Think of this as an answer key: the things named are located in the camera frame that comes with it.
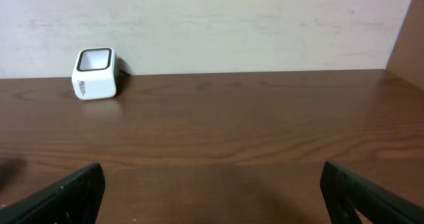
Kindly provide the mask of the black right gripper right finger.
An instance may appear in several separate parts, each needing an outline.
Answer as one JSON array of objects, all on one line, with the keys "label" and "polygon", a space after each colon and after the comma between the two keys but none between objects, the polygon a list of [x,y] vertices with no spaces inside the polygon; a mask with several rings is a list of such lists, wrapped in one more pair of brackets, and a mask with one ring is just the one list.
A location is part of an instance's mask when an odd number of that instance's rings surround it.
[{"label": "black right gripper right finger", "polygon": [[332,224],[422,223],[423,208],[351,172],[336,162],[324,164],[320,188]]}]

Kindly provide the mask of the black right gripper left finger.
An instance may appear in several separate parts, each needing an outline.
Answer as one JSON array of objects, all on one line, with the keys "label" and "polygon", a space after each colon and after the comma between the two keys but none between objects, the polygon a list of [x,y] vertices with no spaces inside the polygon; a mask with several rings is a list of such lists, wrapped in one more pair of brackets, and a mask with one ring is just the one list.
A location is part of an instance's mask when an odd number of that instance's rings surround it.
[{"label": "black right gripper left finger", "polygon": [[98,162],[1,209],[2,223],[95,223],[105,176]]}]

